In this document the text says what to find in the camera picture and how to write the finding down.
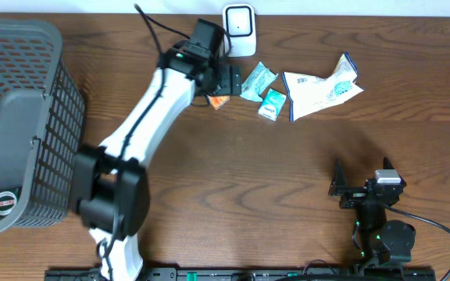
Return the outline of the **orange tissue pack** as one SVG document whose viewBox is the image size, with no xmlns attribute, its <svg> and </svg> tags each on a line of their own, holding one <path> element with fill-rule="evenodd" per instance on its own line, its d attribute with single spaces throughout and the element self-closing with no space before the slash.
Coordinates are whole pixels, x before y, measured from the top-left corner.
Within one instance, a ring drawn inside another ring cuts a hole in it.
<svg viewBox="0 0 450 281">
<path fill-rule="evenodd" d="M 219 110 L 220 108 L 222 108 L 229 100 L 230 100 L 230 96 L 229 95 L 224 95 L 224 96 L 207 96 L 208 100 L 209 100 L 209 104 L 215 109 L 215 110 Z"/>
</svg>

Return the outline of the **light green wrapper pack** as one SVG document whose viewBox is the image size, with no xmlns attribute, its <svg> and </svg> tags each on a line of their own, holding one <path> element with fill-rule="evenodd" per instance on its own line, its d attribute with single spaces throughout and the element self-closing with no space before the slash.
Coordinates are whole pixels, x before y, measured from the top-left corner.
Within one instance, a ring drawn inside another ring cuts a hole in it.
<svg viewBox="0 0 450 281">
<path fill-rule="evenodd" d="M 259 62 L 241 85 L 240 97 L 249 101 L 262 102 L 262 93 L 276 78 L 277 74 Z"/>
</svg>

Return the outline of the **teal Kleenex tissue pack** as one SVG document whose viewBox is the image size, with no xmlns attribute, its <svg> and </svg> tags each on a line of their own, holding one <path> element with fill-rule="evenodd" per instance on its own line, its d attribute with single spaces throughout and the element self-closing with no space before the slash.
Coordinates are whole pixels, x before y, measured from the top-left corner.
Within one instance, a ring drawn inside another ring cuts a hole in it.
<svg viewBox="0 0 450 281">
<path fill-rule="evenodd" d="M 286 98 L 287 96 L 285 94 L 270 88 L 259 107 L 258 114 L 272 121 L 276 121 Z"/>
</svg>

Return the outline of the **yellow white snack bag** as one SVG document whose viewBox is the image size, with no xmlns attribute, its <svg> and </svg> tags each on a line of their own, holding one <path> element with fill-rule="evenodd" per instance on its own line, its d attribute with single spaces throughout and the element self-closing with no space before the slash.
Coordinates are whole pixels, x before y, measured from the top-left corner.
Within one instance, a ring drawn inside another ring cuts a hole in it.
<svg viewBox="0 0 450 281">
<path fill-rule="evenodd" d="M 340 105 L 364 91 L 356 84 L 359 71 L 345 52 L 328 78 L 283 72 L 282 79 L 291 102 L 289 120 L 295 120 Z"/>
</svg>

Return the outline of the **green round-logo box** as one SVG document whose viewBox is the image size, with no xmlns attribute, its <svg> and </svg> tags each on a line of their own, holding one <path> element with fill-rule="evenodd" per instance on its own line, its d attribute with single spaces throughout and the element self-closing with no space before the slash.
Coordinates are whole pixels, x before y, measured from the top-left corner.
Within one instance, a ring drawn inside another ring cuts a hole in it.
<svg viewBox="0 0 450 281">
<path fill-rule="evenodd" d="M 0 191 L 0 217 L 5 217 L 13 211 L 18 203 L 19 193 L 19 188 Z"/>
</svg>

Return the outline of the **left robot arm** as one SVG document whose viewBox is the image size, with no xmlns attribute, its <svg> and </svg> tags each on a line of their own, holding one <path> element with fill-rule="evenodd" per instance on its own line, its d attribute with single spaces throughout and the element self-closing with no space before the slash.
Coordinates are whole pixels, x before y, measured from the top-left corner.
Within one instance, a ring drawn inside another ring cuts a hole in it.
<svg viewBox="0 0 450 281">
<path fill-rule="evenodd" d="M 95 240 L 104 280 L 136 280 L 144 267 L 138 230 L 150 208 L 148 168 L 173 122 L 198 94 L 240 91 L 239 66 L 211 51 L 170 48 L 120 127 L 101 145 L 78 149 L 69 207 Z"/>
</svg>

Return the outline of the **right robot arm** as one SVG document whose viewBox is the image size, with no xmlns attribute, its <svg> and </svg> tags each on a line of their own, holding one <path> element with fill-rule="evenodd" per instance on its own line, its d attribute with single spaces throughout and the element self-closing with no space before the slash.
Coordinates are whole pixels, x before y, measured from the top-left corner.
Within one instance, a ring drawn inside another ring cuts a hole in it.
<svg viewBox="0 0 450 281">
<path fill-rule="evenodd" d="M 389 220 L 386 214 L 387 207 L 398 203 L 405 187 L 388 158 L 361 187 L 350 187 L 343 165 L 336 162 L 328 194 L 340 198 L 339 208 L 355 210 L 352 239 L 366 267 L 400 266 L 412 260 L 416 229 L 406 222 Z"/>
</svg>

